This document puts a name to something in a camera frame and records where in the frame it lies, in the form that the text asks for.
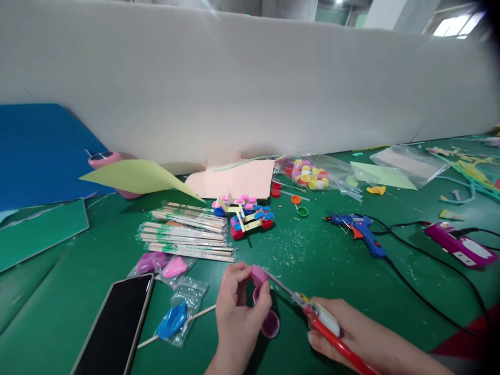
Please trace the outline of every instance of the blue foam board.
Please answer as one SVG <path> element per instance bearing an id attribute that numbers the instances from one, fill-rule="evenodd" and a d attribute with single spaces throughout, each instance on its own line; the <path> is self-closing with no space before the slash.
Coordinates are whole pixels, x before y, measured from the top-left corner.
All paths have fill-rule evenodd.
<path id="1" fill-rule="evenodd" d="M 78 179 L 93 170 L 85 149 L 108 151 L 60 105 L 0 105 L 0 211 L 114 192 Z"/>

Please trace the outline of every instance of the bundle of chopsticks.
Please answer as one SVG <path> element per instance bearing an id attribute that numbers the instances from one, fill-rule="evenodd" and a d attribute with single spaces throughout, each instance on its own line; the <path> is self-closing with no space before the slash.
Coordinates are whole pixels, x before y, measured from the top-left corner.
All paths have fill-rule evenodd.
<path id="1" fill-rule="evenodd" d="M 149 213 L 156 222 L 139 226 L 137 239 L 147 242 L 147 250 L 233 263 L 236 249 L 226 241 L 228 224 L 214 216 L 213 210 L 163 202 Z M 174 221 L 183 227 L 164 224 Z"/>

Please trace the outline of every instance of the blue plastic piece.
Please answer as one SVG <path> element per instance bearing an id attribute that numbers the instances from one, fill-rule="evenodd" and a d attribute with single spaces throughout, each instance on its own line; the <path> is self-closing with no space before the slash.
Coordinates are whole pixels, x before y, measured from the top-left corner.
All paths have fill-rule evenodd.
<path id="1" fill-rule="evenodd" d="M 158 325 L 155 335 L 163 340 L 171 338 L 181 329 L 187 318 L 188 312 L 186 311 L 186 301 L 184 301 L 182 305 L 172 307 L 168 311 Z"/>
<path id="2" fill-rule="evenodd" d="M 368 249 L 370 250 L 370 255 L 373 258 L 383 258 L 385 257 L 385 249 L 377 241 L 377 238 L 373 235 L 368 228 L 372 225 L 372 221 L 368 216 L 359 216 L 359 215 L 332 215 L 332 223 L 338 226 L 345 226 L 346 224 L 353 227 L 359 233 L 363 235 L 363 240 L 368 245 Z"/>
<path id="3" fill-rule="evenodd" d="M 226 213 L 222 209 L 222 207 L 217 207 L 214 209 L 214 215 L 218 217 L 226 217 Z"/>

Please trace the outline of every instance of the phone screen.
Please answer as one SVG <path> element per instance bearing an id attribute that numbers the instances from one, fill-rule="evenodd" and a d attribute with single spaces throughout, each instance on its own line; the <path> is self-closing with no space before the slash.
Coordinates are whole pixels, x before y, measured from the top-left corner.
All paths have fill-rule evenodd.
<path id="1" fill-rule="evenodd" d="M 153 282 L 153 275 L 147 274 L 112 285 L 74 375 L 121 375 L 130 371 Z"/>

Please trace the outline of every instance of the green foam board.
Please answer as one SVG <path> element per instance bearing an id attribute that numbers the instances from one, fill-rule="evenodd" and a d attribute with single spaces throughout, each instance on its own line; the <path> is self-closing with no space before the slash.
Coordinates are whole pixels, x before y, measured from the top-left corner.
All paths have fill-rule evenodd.
<path id="1" fill-rule="evenodd" d="M 85 201 L 63 204 L 16 226 L 0 230 L 3 272 L 89 228 Z"/>

